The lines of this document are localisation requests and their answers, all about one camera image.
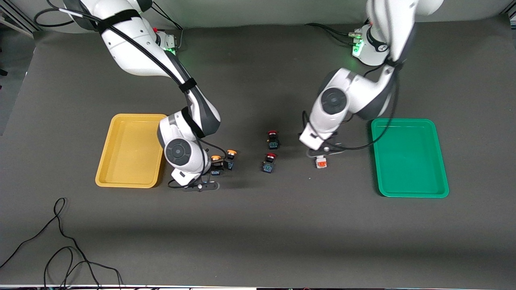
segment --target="black wire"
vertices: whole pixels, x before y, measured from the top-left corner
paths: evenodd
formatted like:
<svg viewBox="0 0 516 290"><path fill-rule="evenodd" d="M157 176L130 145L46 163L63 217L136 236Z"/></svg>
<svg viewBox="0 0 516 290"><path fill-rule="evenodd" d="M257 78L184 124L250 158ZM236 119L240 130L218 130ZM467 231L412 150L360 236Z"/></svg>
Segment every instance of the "black wire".
<svg viewBox="0 0 516 290"><path fill-rule="evenodd" d="M308 25L308 26L316 26L316 27L320 27L322 28L324 31L326 31L333 39L335 39L336 41L340 42L340 43L343 43L343 44L346 44L346 45L351 45L353 46L354 43L353 42L349 42L349 41L344 41L340 38L338 38L337 36L335 36L332 32L334 33L337 33L339 35L347 35L347 34L343 34L331 27L328 27L326 25L322 25L322 24L318 24L318 23L309 23L309 24L305 24L305 25Z"/></svg>
<svg viewBox="0 0 516 290"><path fill-rule="evenodd" d="M377 67L375 67L375 68L373 68L373 69L371 69L371 70L366 71L366 72L364 73L364 76L367 76L369 73L371 73L371 72L374 72L374 71L378 70L379 68L381 68L382 66L384 66L384 65L386 64L386 62L387 62L387 58L385 58L385 61L384 61L381 65L379 65L379 66L377 66Z"/></svg>
<svg viewBox="0 0 516 290"><path fill-rule="evenodd" d="M172 21L170 18L168 18L167 16L163 15L161 12L159 12L156 8L154 7L151 7L152 10L156 11L156 13L158 13L161 17L165 18L166 20L168 21Z"/></svg>
<svg viewBox="0 0 516 290"><path fill-rule="evenodd" d="M351 119L353 119L353 116L354 114L351 114L351 116L349 116L347 120L342 121L341 124L346 124L347 122L351 121Z"/></svg>
<svg viewBox="0 0 516 290"><path fill-rule="evenodd" d="M152 4L156 5L156 7L161 10L161 12L164 14L162 15L161 13L159 13L156 9L154 9L154 11L158 12L161 16L165 17L166 19L170 20L179 30L183 30L182 26L179 25L176 21L172 20L172 18L170 18L170 16L168 16L168 14L165 13L165 11L163 11L163 9L158 5L158 3L156 3L155 1L152 2Z"/></svg>
<svg viewBox="0 0 516 290"><path fill-rule="evenodd" d="M102 20L98 17L95 17L95 16L92 16L92 15L89 15L89 14L85 14L83 12L80 12L80 11L76 11L76 10L71 10L71 9L67 9L68 11L70 12L74 12L74 13L77 13L79 15L82 15L84 18L86 19L89 19L89 20L93 20L93 21L96 21L96 22L101 22ZM148 50L146 50L143 46L141 46L138 42L136 42L134 39L132 39L131 37L129 37L128 35L126 35L125 33L123 33L122 31L118 30L116 27L114 26L110 26L108 27L107 29L113 31L116 35L120 36L121 38L123 38L125 41L129 42L130 44L132 44L136 49L138 49L140 52L142 52L145 56L147 56L148 58L150 58L159 68L161 68L168 76L170 76L171 79L173 79L177 85L181 85L181 82L179 81L179 79L161 62L159 61L152 53L150 53ZM187 92L185 92L185 99L187 101L187 103L189 102L189 99L188 99L188 94ZM202 146L199 142L199 138L196 136L196 139L197 139L197 144L199 145L199 147L202 149ZM184 188L184 187L188 187L188 186L192 186L194 185L201 177L202 177L202 174L204 173L204 167L206 165L205 161L204 161L204 154L202 154L202 158L203 158L203 168L202 168L202 171L201 171L201 174L199 175L199 177L197 177L194 181L192 181L191 183L185 185L185 186L179 186L179 187L170 187L170 188Z"/></svg>
<svg viewBox="0 0 516 290"><path fill-rule="evenodd" d="M44 9L44 10L39 11L34 16L34 23L36 23L37 25L39 25L41 27L59 27L59 26L65 26L68 24L72 24L74 22L73 20L68 21L68 22L58 23L58 24L41 24L38 22L39 16L41 16L44 13L51 12L51 11L59 11L59 10L57 10L56 8L49 8L49 9Z"/></svg>
<svg viewBox="0 0 516 290"><path fill-rule="evenodd" d="M191 187L191 186L194 186L196 184L196 182L202 178L202 175L204 174L204 167L206 167L206 163L204 162L204 149L201 146L201 142L200 142L201 139L199 139L196 136L196 140L197 140L197 145L199 145L199 148L201 148L201 156L202 156L202 168L201 168L201 172L200 172L199 176L196 179L194 179L192 182L188 183L187 185L180 185L180 186L171 186L170 183L174 182L174 179L172 179L167 184L167 186L169 188L179 189L179 188Z"/></svg>
<svg viewBox="0 0 516 290"><path fill-rule="evenodd" d="M346 36L346 37L348 36L347 33L340 32L340 31L335 30L335 29L331 28L330 26L327 26L327 25L324 25L324 24L320 24L320 23L307 23L305 25L320 27L320 28L322 28L324 30L329 30L329 31L331 31L331 32L333 32L335 34L338 34L338 35L342 35L342 36Z"/></svg>
<svg viewBox="0 0 516 290"><path fill-rule="evenodd" d="M317 133L317 131L312 127L313 131L315 132L315 134L321 139L323 140L323 143L328 145L328 146L332 146L334 148L337 148L337 149L341 149L342 151L343 150L361 150L361 149L365 149L371 145L373 145L374 143L378 142L378 140L380 140L384 135L385 133L387 132L387 129L389 128L389 126L391 125L391 122L392 122L392 119L394 118L394 113L396 112L396 106L398 105L398 96L399 96L399 76L398 74L396 73L395 74L395 83L396 83L396 89L395 89L395 92L394 92L394 99L393 99L393 103L392 103L392 110L391 110L391 115L389 116L389 120L387 121L387 124L385 125L385 128L383 129L383 132L373 141L369 142L368 144L366 145L363 145L363 146L359 146L359 147L345 147L345 146L339 146L339 145L335 145L335 144L331 144L330 142L324 140L320 135L319 133ZM308 113L307 111L303 111L302 114L301 114L301 117L302 117L302 120L303 120L303 127L306 126L306 124L309 124L310 126L312 126L312 124L310 123L310 118L308 116Z"/></svg>
<svg viewBox="0 0 516 290"><path fill-rule="evenodd" d="M200 139L199 141L203 142L204 144L206 144L206 145L208 145L208 146L211 146L211 147L213 147L213 148L215 148L215 149L220 150L220 151L224 154L224 159L228 158L228 153L227 153L224 149L222 149L221 147L218 147L218 146L216 146L216 145L213 145L213 144L211 144L211 143L208 143L208 142L206 142L206 141L204 141L204 140L202 140L202 139Z"/></svg>
<svg viewBox="0 0 516 290"><path fill-rule="evenodd" d="M21 246L23 246L23 244L24 244L24 243L26 243L26 242L28 242L28 241L31 241L31 240L35 239L35 238L36 238L36 237L38 237L38 236L39 236L39 235L40 235L44 230L46 230L46 228L49 226L49 224L50 224L51 222L53 222L53 221L57 218L57 215L55 215L51 220L49 220L49 221L46 223L46 225L45 225L45 226L44 226L44 227L43 227L43 228L42 228L42 229L41 229L41 230L40 230L40 231L39 231L35 236L33 236L32 238L27 239L27 240L25 240L25 241L21 242L21 244L16 248L16 250L14 250L14 252L11 254L11 256L10 256L9 258L7 258L7 260L5 260L5 262L3 262L3 263L2 263L2 265L0 266L0 269L2 269L2 267L4 267L4 266L5 266L5 264L7 264L7 263L9 262L9 260L11 260L11 258L12 258L14 255L16 255L16 253L17 253L17 252L18 252L18 250L21 248Z"/></svg>
<svg viewBox="0 0 516 290"><path fill-rule="evenodd" d="M57 254L59 254L61 251L64 251L64 250L68 250L69 253L70 253L70 264L68 265L68 270L66 272L66 275L63 279L63 282L61 283L61 285L64 285L64 287L66 288L66 282L67 282L67 279L68 277L71 275L71 273L73 272L73 270L77 267L77 265L79 264L82 264L82 263L87 263L88 264L88 268L90 270L90 273L91 273L91 277L93 278L93 280L95 281L97 287L100 288L100 283L99 281L97 280L96 276L95 276L95 273L93 272L93 269L91 268L91 265L97 265L99 267L103 267L103 268L106 268L106 269L110 269L110 270L113 270L117 273L117 279L119 281L119 286L121 287L123 283L123 280L122 280L122 276L120 275L120 272L115 269L115 268L112 268L112 267L108 267L108 266L105 266L105 265L102 265L102 264L99 264L99 263L95 263L95 262L92 262L90 260L88 260L86 258L86 255L84 254L84 252L82 251L82 249L79 247L79 245L77 244L77 240L75 240L75 238L73 237L70 237L70 236L67 236L64 231L63 231L63 228L62 228L62 223L61 223L61 218L60 218L60 214L61 212L63 211L63 209L65 208L65 205L66 205L66 198L59 198L57 199L56 203L54 204L54 208L53 208L53 211L54 211L54 217L52 219L50 219L46 224L45 226L35 235L33 236L32 238L28 239L28 240L25 240L23 242L20 243L20 245L15 249L15 251L11 254L11 256L9 258L7 258L7 260L5 260L5 262L0 266L0 268L2 268L3 266L5 266L10 260L11 258L18 252L18 250L21 248L21 246L38 237L48 226L51 222L53 222L55 219L57 219L57 222L58 222L58 227L59 227L59 233L61 234L61 236L65 237L65 238L68 238L68 239L71 239L75 245L75 247L73 246L64 246L62 248L60 248L59 250L57 250L53 255L52 257L48 260L48 262L46 263L46 266L45 266L45 270L43 272L43 285L44 285L44 289L46 290L47 287L46 287L46 275L48 273L48 268L49 268L49 265L50 263L52 262L52 260L55 258L55 256ZM73 251L72 250L76 250L80 253L80 255L83 257L83 261L77 263L73 268L71 267L72 264L73 264L73 259L74 259L74 255L73 255Z"/></svg>
<svg viewBox="0 0 516 290"><path fill-rule="evenodd" d="M52 4L52 2L50 2L50 0L46 0L46 2L48 3L48 5L54 9L59 9L59 7L55 6L54 4Z"/></svg>
<svg viewBox="0 0 516 290"><path fill-rule="evenodd" d="M77 266L79 266L82 263L88 263L88 264L92 264L92 265L99 266L99 267L102 267L102 268L106 268L106 269L109 269L109 270L113 270L117 274L118 287L121 288L122 284L124 284L124 282L122 280L122 276L120 275L120 272L118 270L116 270L115 268L111 268L111 267L108 267L108 266L105 266L105 265L102 265L102 264L99 264L99 263L95 263L95 262L91 262L91 261L89 262L89 261L84 261L84 260L82 260L80 262L77 262L77 264L75 264L75 266L73 266L72 270L67 272L67 275L65 276L64 279L66 280L73 273L73 271L77 268Z"/></svg>
<svg viewBox="0 0 516 290"><path fill-rule="evenodd" d="M79 245L77 244L77 240L75 240L75 238L71 237L71 236L67 236L65 234L65 232L63 231L63 228L62 228L62 224L61 224L61 218L59 217L59 214L56 212L56 206L57 204L59 203L59 201L62 200L63 201L63 205L61 206L61 209L59 210L59 213L62 211L62 209L65 207L64 205L66 204L66 199L65 198L60 198L56 201L56 203L54 204L54 215L57 217L57 224L59 226L59 233L61 234L61 236L65 237L65 238L68 238L70 240L73 241L73 244L75 245L75 248L77 249L77 251L79 251L79 253L81 254L81 256L83 256L83 259L88 261L88 259L86 258L86 255L84 254L84 252L82 251L82 249L79 247ZM94 279L95 283L97 285L99 285L99 281L97 280L97 278L95 277L95 274L93 273L93 269L91 268L90 264L88 264L88 268L90 270L90 273L91 273L91 276L92 278Z"/></svg>
<svg viewBox="0 0 516 290"><path fill-rule="evenodd" d="M73 251L72 249L75 250L74 247L72 246L65 246L65 247L62 247L60 248L59 250L57 250L53 255L52 257L50 257L49 261L46 263L45 265L45 270L43 271L43 289L46 290L46 275L48 273L48 270L49 270L49 266L50 266L50 263L52 262L52 260L54 259L55 256L57 256L57 254L59 254L62 250L68 250L70 252L70 265L68 266L68 270L66 271L66 275L64 277L64 280L63 280L63 283L64 286L66 287L66 279L68 277L68 273L70 272L70 268L72 267L72 264L73 264Z"/></svg>

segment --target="gray table surface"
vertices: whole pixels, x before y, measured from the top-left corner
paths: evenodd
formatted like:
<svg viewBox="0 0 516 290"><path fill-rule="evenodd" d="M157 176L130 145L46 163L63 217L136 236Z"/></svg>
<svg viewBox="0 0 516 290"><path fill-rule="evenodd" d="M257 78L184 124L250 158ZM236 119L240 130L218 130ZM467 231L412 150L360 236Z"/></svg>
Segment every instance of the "gray table surface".
<svg viewBox="0 0 516 290"><path fill-rule="evenodd" d="M340 26L348 31L354 26ZM437 126L450 194L383 198L368 150L317 170L297 140L323 77L368 67L306 26L189 29L180 59L218 108L207 137L239 151L222 189L101 188L94 182L111 118L180 110L170 79L123 72L96 34L39 33L0 137L0 258L69 199L65 231L126 284L270 287L516 288L516 52L506 15L422 23L401 72L397 117ZM367 123L342 126L346 144ZM259 172L266 132L283 147ZM168 180L167 167L164 179ZM0 284L40 284L69 242L52 225L0 270ZM50 267L60 282L66 254ZM103 284L115 275L99 269ZM86 269L74 283L92 284Z"/></svg>

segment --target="cable connector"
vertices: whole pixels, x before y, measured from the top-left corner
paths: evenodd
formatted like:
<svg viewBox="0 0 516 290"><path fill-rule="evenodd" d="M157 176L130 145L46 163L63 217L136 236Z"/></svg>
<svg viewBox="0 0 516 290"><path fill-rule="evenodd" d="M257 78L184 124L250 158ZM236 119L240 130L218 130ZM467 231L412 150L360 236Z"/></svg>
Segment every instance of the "cable connector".
<svg viewBox="0 0 516 290"><path fill-rule="evenodd" d="M362 39L362 33L360 32L348 32L348 37Z"/></svg>

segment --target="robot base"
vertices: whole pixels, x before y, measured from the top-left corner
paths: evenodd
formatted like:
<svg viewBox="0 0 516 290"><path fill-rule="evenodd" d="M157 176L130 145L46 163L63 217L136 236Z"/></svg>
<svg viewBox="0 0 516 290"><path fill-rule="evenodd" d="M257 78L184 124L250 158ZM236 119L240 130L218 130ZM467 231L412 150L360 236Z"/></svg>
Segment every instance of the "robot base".
<svg viewBox="0 0 516 290"><path fill-rule="evenodd" d="M341 143L336 142L336 140L335 140L336 135L337 135L337 132L334 132L330 138L326 139L326 142L328 142L329 144L332 144L332 145L337 145L337 146L342 145ZM342 149L338 149L338 148L335 148L335 147L332 147L332 146L329 146L329 145L323 143L321 145L321 147L317 150L308 149L307 156L309 158L319 158L320 156L324 157L325 155L339 154L342 152L343 152Z"/></svg>
<svg viewBox="0 0 516 290"><path fill-rule="evenodd" d="M366 24L360 28L355 29L356 33L361 33L363 43L357 49L351 51L351 55L358 58L361 62L368 66L379 66L389 54L389 49L385 46L385 50L377 52L376 48L371 44L367 37L367 31L371 28L371 25Z"/></svg>
<svg viewBox="0 0 516 290"><path fill-rule="evenodd" d="M185 187L184 192L197 191L202 192L205 190L217 190L220 188L220 184L216 181L199 182L197 185Z"/></svg>

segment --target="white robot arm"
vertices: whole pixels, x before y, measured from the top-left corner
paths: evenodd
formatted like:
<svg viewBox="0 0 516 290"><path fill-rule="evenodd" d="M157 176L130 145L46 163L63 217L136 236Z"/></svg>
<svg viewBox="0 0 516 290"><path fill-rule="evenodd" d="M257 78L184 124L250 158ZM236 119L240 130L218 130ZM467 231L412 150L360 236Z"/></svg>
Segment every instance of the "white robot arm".
<svg viewBox="0 0 516 290"><path fill-rule="evenodd" d="M181 185L191 185L209 170L211 160L199 145L198 138L213 134L220 125L217 109L204 97L179 59L165 51L165 33L155 33L149 22L139 14L152 6L152 0L64 0L67 9L95 16L107 24L75 17L82 28L97 30L116 63L126 72L140 76L167 76L149 57L129 42L106 29L112 25L159 60L175 77L187 97L188 106L159 123L158 139L165 158L175 169L172 177Z"/></svg>
<svg viewBox="0 0 516 290"><path fill-rule="evenodd" d="M370 120L385 112L395 87L397 74L407 57L415 35L414 16L430 14L443 0L368 0L367 15L375 34L389 45L377 82L345 68L323 80L312 111L299 140L313 150L337 130L348 112Z"/></svg>

